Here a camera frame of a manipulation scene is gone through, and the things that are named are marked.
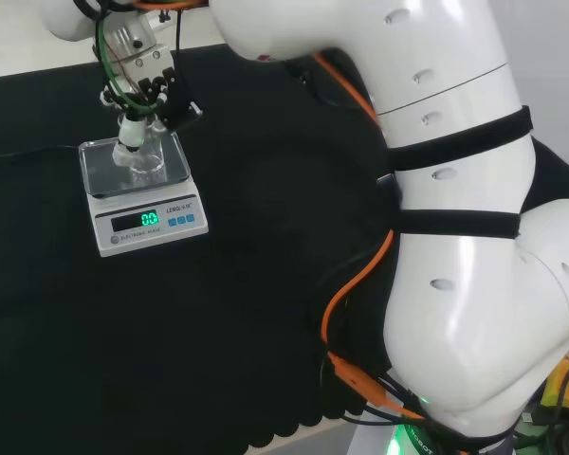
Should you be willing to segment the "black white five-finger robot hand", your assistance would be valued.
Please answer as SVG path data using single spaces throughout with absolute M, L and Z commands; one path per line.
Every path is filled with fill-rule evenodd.
M 95 50 L 104 76 L 101 103 L 119 113 L 119 133 L 112 159 L 119 167 L 148 165 L 142 149 L 150 135 L 170 126 L 170 102 L 176 91 L 174 61 L 169 48 L 157 42 L 141 17 L 95 25 Z

